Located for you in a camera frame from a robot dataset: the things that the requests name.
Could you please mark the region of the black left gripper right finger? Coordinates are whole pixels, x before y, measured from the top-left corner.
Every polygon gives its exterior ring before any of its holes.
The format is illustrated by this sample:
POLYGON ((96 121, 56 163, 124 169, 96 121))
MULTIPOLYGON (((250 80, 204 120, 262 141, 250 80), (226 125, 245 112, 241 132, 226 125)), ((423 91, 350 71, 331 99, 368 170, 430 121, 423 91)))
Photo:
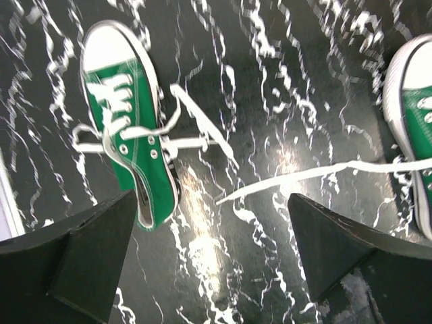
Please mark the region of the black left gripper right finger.
POLYGON ((324 323, 430 323, 431 247, 301 195, 288 201, 310 299, 324 323))

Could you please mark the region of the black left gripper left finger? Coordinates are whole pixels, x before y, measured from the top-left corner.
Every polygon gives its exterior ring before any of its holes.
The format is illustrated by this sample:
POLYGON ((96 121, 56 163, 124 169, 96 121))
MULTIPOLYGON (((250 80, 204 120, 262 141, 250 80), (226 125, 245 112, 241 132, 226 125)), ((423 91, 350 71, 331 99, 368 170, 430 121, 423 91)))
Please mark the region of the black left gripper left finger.
POLYGON ((131 191, 1 242, 2 323, 108 323, 137 201, 131 191))

